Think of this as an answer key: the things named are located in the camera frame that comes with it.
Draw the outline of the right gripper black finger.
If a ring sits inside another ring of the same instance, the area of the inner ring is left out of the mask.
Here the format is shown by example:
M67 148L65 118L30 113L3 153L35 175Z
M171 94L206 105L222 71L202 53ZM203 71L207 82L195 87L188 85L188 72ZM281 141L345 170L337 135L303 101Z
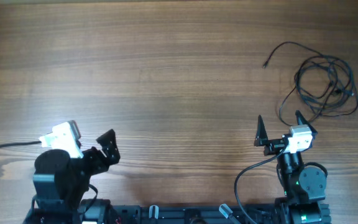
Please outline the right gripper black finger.
M264 121L262 116L259 115L257 118L257 131L255 134L254 146L267 146L269 144L269 138L267 136L267 132L265 130Z
M295 116L298 125L307 125L307 127L310 128L312 135L313 136L317 135L318 133L317 130L315 130L315 128L312 127L312 125L310 125L309 121L302 115L302 113L299 110L296 110Z

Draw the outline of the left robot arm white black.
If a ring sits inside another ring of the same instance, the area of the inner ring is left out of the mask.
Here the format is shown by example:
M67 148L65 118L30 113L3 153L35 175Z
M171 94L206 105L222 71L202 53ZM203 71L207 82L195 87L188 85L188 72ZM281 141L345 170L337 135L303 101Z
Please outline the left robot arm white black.
M101 149L81 150L80 131L74 120L58 124L41 136L47 151L35 162L36 194L24 223L119 223L119 214L108 199L83 196L96 191L90 178L107 172L121 156L113 129L97 138Z

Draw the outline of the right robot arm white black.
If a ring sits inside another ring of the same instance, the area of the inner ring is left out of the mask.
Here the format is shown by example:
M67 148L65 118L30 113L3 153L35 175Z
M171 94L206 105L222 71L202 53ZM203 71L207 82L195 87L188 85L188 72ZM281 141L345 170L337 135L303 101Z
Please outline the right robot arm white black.
M331 223L326 198L328 171L317 162L303 162L301 153L312 148L317 135L300 111L295 113L297 125L279 139L269 139L264 121L258 117L254 145L264 147L264 155L275 156L276 171L284 197L272 205L272 223Z

